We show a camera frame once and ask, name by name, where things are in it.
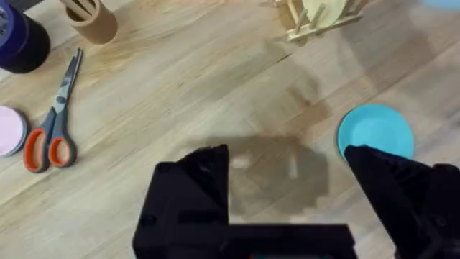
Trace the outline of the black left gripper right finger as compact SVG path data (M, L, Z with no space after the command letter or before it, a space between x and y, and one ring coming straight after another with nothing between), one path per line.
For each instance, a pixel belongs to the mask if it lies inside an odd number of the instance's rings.
M459 169L348 146L345 159L395 244L396 258L459 257Z

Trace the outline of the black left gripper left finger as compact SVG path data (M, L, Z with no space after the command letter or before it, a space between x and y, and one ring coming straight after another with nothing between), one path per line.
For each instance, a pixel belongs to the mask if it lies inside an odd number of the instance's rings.
M155 166L132 240L136 258L219 258L210 229L229 223L229 149L202 147Z

